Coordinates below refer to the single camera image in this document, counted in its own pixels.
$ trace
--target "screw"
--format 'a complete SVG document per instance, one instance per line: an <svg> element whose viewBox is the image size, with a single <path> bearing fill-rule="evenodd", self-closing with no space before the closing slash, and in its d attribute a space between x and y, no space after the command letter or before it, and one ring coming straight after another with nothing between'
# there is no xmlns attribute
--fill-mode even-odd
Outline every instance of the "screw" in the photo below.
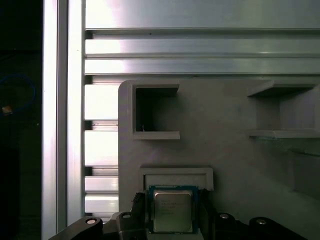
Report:
<svg viewBox="0 0 320 240"><path fill-rule="evenodd" d="M128 219L128 218L131 217L131 215L130 215L130 214L124 214L122 217L123 217L124 219Z"/></svg>
<svg viewBox="0 0 320 240"><path fill-rule="evenodd" d="M258 219L256 222L258 224L260 224L260 225L266 225L267 224L267 222L265 220L263 220L263 219Z"/></svg>
<svg viewBox="0 0 320 240"><path fill-rule="evenodd" d="M97 220L95 219L89 219L88 221L86 221L87 224L94 224Z"/></svg>
<svg viewBox="0 0 320 240"><path fill-rule="evenodd" d="M223 213L223 214L220 214L220 218L222 218L222 219L228 219L228 218L229 218L229 215Z"/></svg>

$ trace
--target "vertical aluminum profile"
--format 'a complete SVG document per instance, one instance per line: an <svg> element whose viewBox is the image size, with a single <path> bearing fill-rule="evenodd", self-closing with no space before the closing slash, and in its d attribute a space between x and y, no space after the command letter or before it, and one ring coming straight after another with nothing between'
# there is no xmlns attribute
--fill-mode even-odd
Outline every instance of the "vertical aluminum profile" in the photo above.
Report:
<svg viewBox="0 0 320 240"><path fill-rule="evenodd" d="M85 0L69 0L67 87L67 225L84 215Z"/></svg>
<svg viewBox="0 0 320 240"><path fill-rule="evenodd" d="M63 0L43 3L41 238L47 240L67 226L68 8Z"/></svg>

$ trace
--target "metal surface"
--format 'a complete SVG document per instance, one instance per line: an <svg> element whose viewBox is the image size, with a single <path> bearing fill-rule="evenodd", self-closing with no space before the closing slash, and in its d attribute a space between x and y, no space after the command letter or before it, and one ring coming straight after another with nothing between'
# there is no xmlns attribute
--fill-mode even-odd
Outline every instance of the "metal surface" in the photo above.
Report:
<svg viewBox="0 0 320 240"><path fill-rule="evenodd" d="M65 1L45 0L43 24L42 234L66 227L66 41Z"/></svg>
<svg viewBox="0 0 320 240"><path fill-rule="evenodd" d="M87 194L85 196L86 213L119 212L117 194Z"/></svg>
<svg viewBox="0 0 320 240"><path fill-rule="evenodd" d="M84 158L86 166L118 166L118 132L85 131Z"/></svg>
<svg viewBox="0 0 320 240"><path fill-rule="evenodd" d="M192 228L191 191L154 191L154 224L156 233L189 233Z"/></svg>
<svg viewBox="0 0 320 240"><path fill-rule="evenodd" d="M124 219L129 219L129 218L131 218L131 215L125 214L125 215L122 215L122 217L123 217Z"/></svg>
<svg viewBox="0 0 320 240"><path fill-rule="evenodd" d="M67 111L67 224L84 215L84 24L85 1L69 0Z"/></svg>
<svg viewBox="0 0 320 240"><path fill-rule="evenodd" d="M87 224L94 224L96 222L95 219L90 219L88 221L86 221Z"/></svg>
<svg viewBox="0 0 320 240"><path fill-rule="evenodd" d="M320 74L320 58L179 57L87 59L85 74Z"/></svg>
<svg viewBox="0 0 320 240"><path fill-rule="evenodd" d="M86 193L118 193L118 178L111 176L86 176L84 187Z"/></svg>
<svg viewBox="0 0 320 240"><path fill-rule="evenodd" d="M114 168L109 167L92 167L92 175L94 176L110 176L117 177L118 176L118 166Z"/></svg>
<svg viewBox="0 0 320 240"><path fill-rule="evenodd" d="M118 119L114 120L92 120L91 121L91 130L97 131L118 131Z"/></svg>
<svg viewBox="0 0 320 240"><path fill-rule="evenodd" d="M86 1L87 29L319 28L317 0Z"/></svg>
<svg viewBox="0 0 320 240"><path fill-rule="evenodd" d="M84 118L86 120L117 120L119 85L120 83L86 85Z"/></svg>
<svg viewBox="0 0 320 240"><path fill-rule="evenodd" d="M125 39L94 35L85 41L87 58L118 57L319 57L318 35L259 32L153 34Z"/></svg>

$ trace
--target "dark background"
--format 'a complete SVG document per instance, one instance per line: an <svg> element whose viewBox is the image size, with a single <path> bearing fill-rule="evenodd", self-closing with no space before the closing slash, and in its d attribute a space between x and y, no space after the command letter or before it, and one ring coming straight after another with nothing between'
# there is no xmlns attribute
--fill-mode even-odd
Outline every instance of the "dark background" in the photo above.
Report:
<svg viewBox="0 0 320 240"><path fill-rule="evenodd" d="M25 110L0 114L0 239L41 239L42 0L0 0L0 81L25 75L36 87ZM0 111L32 99L32 88L19 77L0 83Z"/></svg>

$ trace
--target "shelf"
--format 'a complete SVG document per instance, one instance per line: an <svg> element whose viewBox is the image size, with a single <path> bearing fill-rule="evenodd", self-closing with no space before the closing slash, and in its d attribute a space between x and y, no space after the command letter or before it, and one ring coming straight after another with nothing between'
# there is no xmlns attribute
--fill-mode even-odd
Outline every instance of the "shelf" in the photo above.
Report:
<svg viewBox="0 0 320 240"><path fill-rule="evenodd" d="M136 131L134 140L179 140L179 131Z"/></svg>
<svg viewBox="0 0 320 240"><path fill-rule="evenodd" d="M320 80L305 79L299 81L269 81L248 89L248 97L281 97L287 94L298 93L314 88Z"/></svg>
<svg viewBox="0 0 320 240"><path fill-rule="evenodd" d="M317 139L320 138L320 130L291 129L291 130L251 130L250 137L278 138L278 139Z"/></svg>
<svg viewBox="0 0 320 240"><path fill-rule="evenodd" d="M175 82L172 84L135 84L133 88L137 97L165 98L174 97L179 89L179 84Z"/></svg>

